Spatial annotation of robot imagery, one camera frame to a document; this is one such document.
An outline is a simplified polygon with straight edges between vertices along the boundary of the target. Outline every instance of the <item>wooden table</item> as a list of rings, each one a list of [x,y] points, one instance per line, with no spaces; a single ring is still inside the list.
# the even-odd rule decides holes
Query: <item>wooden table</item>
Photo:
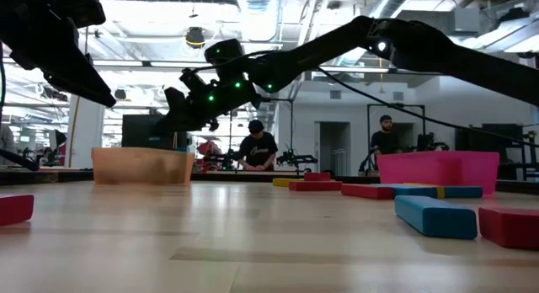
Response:
[[[392,201],[271,184],[0,188],[35,195],[0,228],[0,287],[30,293],[538,292],[539,253],[422,237]],[[538,209],[539,198],[450,200]]]

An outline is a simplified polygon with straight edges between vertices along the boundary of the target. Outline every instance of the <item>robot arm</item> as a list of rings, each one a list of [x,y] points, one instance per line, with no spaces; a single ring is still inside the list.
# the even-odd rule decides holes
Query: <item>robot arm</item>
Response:
[[[93,69],[89,56],[77,48],[77,28],[105,21],[98,0],[0,0],[0,40],[24,69],[41,69],[53,86],[112,107],[115,99]],[[386,44],[379,50],[378,44]],[[528,92],[539,82],[539,71],[453,44],[443,33],[420,22],[357,17],[291,51],[245,56],[237,40],[225,40],[205,52],[219,81],[203,82],[197,69],[180,78],[189,88],[165,91],[169,113],[162,131],[197,131],[247,102],[258,107],[254,85],[276,93],[304,71],[354,48],[363,48],[398,68],[438,72],[495,92],[539,105],[539,94]]]
[[[253,83],[267,93],[276,93],[302,72],[316,69],[356,47],[398,68],[438,72],[539,105],[539,93],[529,91],[539,82],[538,70],[455,45],[427,24],[360,16],[294,50],[271,52],[255,59],[241,57],[237,40],[225,40],[208,48],[206,60],[217,69],[220,82],[205,84],[196,69],[186,69],[180,80],[189,88],[189,97],[170,96],[175,100],[168,101],[170,111],[159,124],[161,130],[199,130],[205,123],[215,130],[218,115],[249,101],[258,106]],[[168,94],[175,93],[178,91],[168,90]]]

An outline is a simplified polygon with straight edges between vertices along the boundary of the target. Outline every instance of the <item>yellow block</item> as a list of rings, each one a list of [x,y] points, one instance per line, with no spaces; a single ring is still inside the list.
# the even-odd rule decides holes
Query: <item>yellow block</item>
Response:
[[[300,182],[303,179],[293,179],[293,178],[273,178],[273,185],[275,187],[285,187],[288,188],[290,182]]]
[[[443,200],[446,197],[446,192],[444,191],[444,187],[437,186],[435,184],[416,184],[416,183],[406,183],[407,185],[412,185],[416,187],[432,187],[436,188],[436,194],[438,196],[438,199]]]

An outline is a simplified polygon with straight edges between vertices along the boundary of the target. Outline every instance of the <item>doorway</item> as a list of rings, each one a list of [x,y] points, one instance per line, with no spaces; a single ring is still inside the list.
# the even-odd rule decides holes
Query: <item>doorway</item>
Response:
[[[350,175],[350,122],[319,122],[318,171]]]

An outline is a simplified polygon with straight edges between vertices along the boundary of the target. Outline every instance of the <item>man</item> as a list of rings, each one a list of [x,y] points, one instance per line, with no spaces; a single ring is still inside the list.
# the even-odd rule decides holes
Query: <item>man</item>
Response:
[[[260,120],[249,122],[249,136],[243,139],[239,147],[241,159],[238,162],[247,171],[273,171],[273,161],[277,153],[277,145],[273,136],[264,132]]]
[[[0,149],[11,153],[16,153],[15,140],[13,138],[13,132],[8,125],[0,125]],[[14,165],[13,162],[0,157],[0,166]]]
[[[392,132],[393,120],[389,115],[383,115],[380,118],[380,127],[378,132],[372,135],[371,148],[376,148],[374,154],[379,157],[384,154],[400,153],[398,137]]]

